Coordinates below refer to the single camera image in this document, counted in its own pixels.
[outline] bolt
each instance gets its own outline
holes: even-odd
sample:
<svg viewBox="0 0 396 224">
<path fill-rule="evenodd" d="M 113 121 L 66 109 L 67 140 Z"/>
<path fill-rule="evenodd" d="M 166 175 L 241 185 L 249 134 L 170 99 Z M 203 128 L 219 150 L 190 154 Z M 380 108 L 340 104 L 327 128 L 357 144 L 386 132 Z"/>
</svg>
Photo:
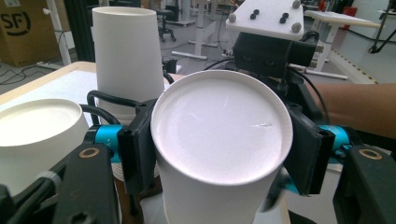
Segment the bolt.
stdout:
<svg viewBox="0 0 396 224">
<path fill-rule="evenodd" d="M 236 15 L 233 14 L 233 13 L 231 13 L 231 14 L 228 16 L 228 20 L 229 20 L 230 22 L 235 22 L 235 21 L 236 21 Z"/>
<path fill-rule="evenodd" d="M 284 17 L 282 17 L 282 18 L 280 18 L 279 22 L 283 24 L 286 22 L 286 19 Z"/>
<path fill-rule="evenodd" d="M 294 33 L 299 33 L 301 28 L 303 26 L 299 23 L 299 22 L 295 22 L 292 26 L 291 26 L 291 31 Z"/>
<path fill-rule="evenodd" d="M 301 2 L 300 2 L 299 0 L 295 0 L 295 1 L 293 2 L 292 7 L 293 7 L 293 8 L 299 8 L 300 5 L 301 5 Z"/>
</svg>

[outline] desk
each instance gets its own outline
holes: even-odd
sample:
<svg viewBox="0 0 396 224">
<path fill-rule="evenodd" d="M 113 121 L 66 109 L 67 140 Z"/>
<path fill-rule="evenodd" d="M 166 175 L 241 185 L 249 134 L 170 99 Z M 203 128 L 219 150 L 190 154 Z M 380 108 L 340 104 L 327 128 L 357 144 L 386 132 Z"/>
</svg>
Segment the desk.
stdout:
<svg viewBox="0 0 396 224">
<path fill-rule="evenodd" d="M 358 25 L 378 28 L 380 26 L 380 24 L 372 21 L 362 20 L 334 12 L 306 11 L 305 16 L 315 19 L 312 25 L 312 30 L 314 31 L 318 30 L 322 22 L 327 22 L 332 27 L 325 42 L 323 43 L 324 49 L 318 57 L 318 64 L 314 69 L 315 72 L 320 72 L 322 70 L 325 60 L 329 56 L 330 50 L 332 49 L 332 42 L 334 41 L 335 35 L 337 34 L 337 31 L 340 27 L 344 25 Z"/>
<path fill-rule="evenodd" d="M 84 63 L 84 62 L 77 62 L 77 63 L 71 63 L 55 72 L 52 72 L 44 77 L 38 78 L 30 83 L 27 83 L 23 86 L 18 87 L 17 89 L 13 91 L 9 91 L 4 93 L 3 95 L 0 95 L 0 106 L 4 108 L 5 105 L 9 105 L 12 102 L 15 102 L 16 100 L 20 99 L 23 96 L 33 94 L 35 93 L 36 90 L 39 90 L 40 88 L 44 88 L 51 83 L 54 83 L 54 81 L 59 80 L 63 77 L 70 76 L 71 74 L 78 74 L 75 73 L 76 71 L 81 71 L 81 72 L 86 72 L 86 76 L 94 76 L 94 73 L 96 72 L 96 66 L 94 63 Z M 183 78 L 184 76 L 182 75 L 172 75 L 174 80 L 179 80 Z M 73 87 L 75 90 L 76 86 L 73 82 L 67 82 L 62 85 L 62 89 L 65 89 L 67 91 L 70 91 Z M 51 98 L 51 96 L 54 95 L 54 92 L 46 92 L 46 98 Z M 69 96 L 66 95 L 64 99 L 69 100 Z M 142 211 L 140 210 L 140 214 L 136 217 L 132 217 L 129 215 L 129 198 L 128 195 L 125 194 L 125 189 L 123 186 L 123 183 L 120 182 L 118 179 L 115 178 L 115 183 L 117 186 L 118 194 L 119 194 L 119 200 L 120 200 L 120 207 L 121 207 L 121 212 L 122 212 L 122 223 L 127 223 L 127 224 L 143 224 L 143 216 L 141 214 Z M 156 186 L 161 187 L 161 182 L 159 182 L 159 179 L 156 179 Z M 283 198 L 284 195 L 280 196 L 280 199 L 278 200 L 277 204 L 275 207 L 273 207 L 271 210 L 268 212 L 258 212 L 256 215 L 256 219 L 254 220 L 254 223 L 256 224 L 265 224 L 265 223 L 277 223 L 277 224 L 283 224 L 283 223 L 290 223 L 289 221 L 289 214 L 288 214 L 288 209 L 286 206 L 286 202 Z"/>
<path fill-rule="evenodd" d="M 211 19 L 214 19 L 214 15 L 216 12 L 216 4 L 214 0 L 210 0 L 210 2 L 212 3 Z M 212 36 L 215 33 L 215 29 L 216 29 L 215 21 L 212 21 L 209 25 L 206 26 L 206 28 L 204 28 L 205 5 L 208 3 L 209 1 L 207 0 L 197 0 L 197 4 L 199 4 L 199 6 L 198 6 L 198 19 L 196 22 L 195 41 L 189 40 L 189 44 L 195 44 L 194 53 L 190 54 L 185 52 L 172 51 L 172 54 L 206 60 L 206 56 L 203 56 L 201 54 L 202 46 L 208 46 L 212 48 L 216 48 L 218 46 L 218 44 L 210 43 L 212 42 L 212 40 L 210 40 L 208 43 L 203 42 L 206 39 L 208 39 L 210 36 Z"/>
<path fill-rule="evenodd" d="M 0 95 L 0 110 L 5 109 L 5 106 L 11 105 L 13 101 L 17 101 L 18 98 L 26 96 L 29 93 L 33 93 L 36 90 L 39 90 L 40 88 L 44 88 L 45 86 L 48 86 L 47 84 L 50 85 L 51 82 L 60 79 L 62 77 L 65 77 L 68 74 L 71 74 L 76 71 L 81 71 L 81 72 L 88 72 L 88 73 L 95 73 L 96 72 L 96 66 L 95 63 L 85 63 L 85 62 L 77 62 L 77 63 L 71 63 L 57 71 L 54 71 L 46 76 L 43 76 L 41 78 L 38 78 L 32 82 L 29 82 L 23 86 L 20 86 L 12 91 L 8 91 L 2 95 Z M 174 80 L 179 80 L 183 78 L 184 76 L 182 75 L 172 75 Z M 70 86 L 67 84 L 64 84 L 63 88 L 65 90 L 71 90 Z M 48 92 L 48 95 L 46 96 L 47 98 L 50 98 L 51 95 L 54 95 L 55 93 L 53 92 Z M 81 96 L 81 99 L 84 101 L 86 98 L 86 94 Z M 129 216 L 129 199 L 128 195 L 125 194 L 124 186 L 122 182 L 120 182 L 117 178 L 115 178 L 115 183 L 117 186 L 117 190 L 119 193 L 119 199 L 120 199 L 120 205 L 121 205 L 121 211 L 122 211 L 122 223 L 126 224 L 143 224 L 143 216 L 139 215 L 137 217 L 132 217 Z"/>
</svg>

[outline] chair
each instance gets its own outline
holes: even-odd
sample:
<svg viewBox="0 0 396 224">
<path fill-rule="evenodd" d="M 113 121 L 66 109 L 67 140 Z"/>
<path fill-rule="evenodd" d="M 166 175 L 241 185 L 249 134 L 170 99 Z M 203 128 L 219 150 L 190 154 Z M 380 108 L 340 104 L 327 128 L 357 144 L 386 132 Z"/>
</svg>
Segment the chair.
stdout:
<svg viewBox="0 0 396 224">
<path fill-rule="evenodd" d="M 158 32 L 160 34 L 160 39 L 162 42 L 165 42 L 165 38 L 163 38 L 163 35 L 171 35 L 172 40 L 175 42 L 175 35 L 173 33 L 173 30 L 167 29 L 166 28 L 166 17 L 171 17 L 174 16 L 174 12 L 171 10 L 166 10 L 166 9 L 161 9 L 161 10 L 155 10 L 157 12 L 157 15 L 162 16 L 163 19 L 163 27 L 158 27 Z"/>
</svg>

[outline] paper cup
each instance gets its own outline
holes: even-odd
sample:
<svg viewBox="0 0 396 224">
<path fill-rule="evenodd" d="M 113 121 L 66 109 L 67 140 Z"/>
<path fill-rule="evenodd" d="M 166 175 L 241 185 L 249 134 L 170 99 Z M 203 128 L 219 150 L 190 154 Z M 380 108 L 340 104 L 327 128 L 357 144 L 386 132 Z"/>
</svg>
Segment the paper cup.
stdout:
<svg viewBox="0 0 396 224">
<path fill-rule="evenodd" d="M 38 100 L 0 112 L 0 184 L 15 195 L 82 143 L 88 124 L 81 107 Z"/>
<path fill-rule="evenodd" d="M 151 133 L 169 224 L 252 223 L 292 141 L 289 113 L 268 87 L 220 70 L 167 89 Z"/>
<path fill-rule="evenodd" d="M 98 90 L 138 102 L 158 98 L 163 65 L 155 11 L 96 7 L 92 15 Z M 99 105 L 125 123 L 134 119 L 131 107 Z"/>
</svg>

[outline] human arm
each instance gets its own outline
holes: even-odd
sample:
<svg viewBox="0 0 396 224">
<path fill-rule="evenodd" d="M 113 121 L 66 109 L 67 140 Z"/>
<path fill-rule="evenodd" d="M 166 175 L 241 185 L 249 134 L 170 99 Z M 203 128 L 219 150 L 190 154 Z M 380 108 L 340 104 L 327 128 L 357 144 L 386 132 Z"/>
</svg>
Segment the human arm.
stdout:
<svg viewBox="0 0 396 224">
<path fill-rule="evenodd" d="M 331 124 L 396 139 L 396 83 L 315 86 L 327 106 Z M 315 92 L 308 89 L 323 108 Z"/>
</svg>

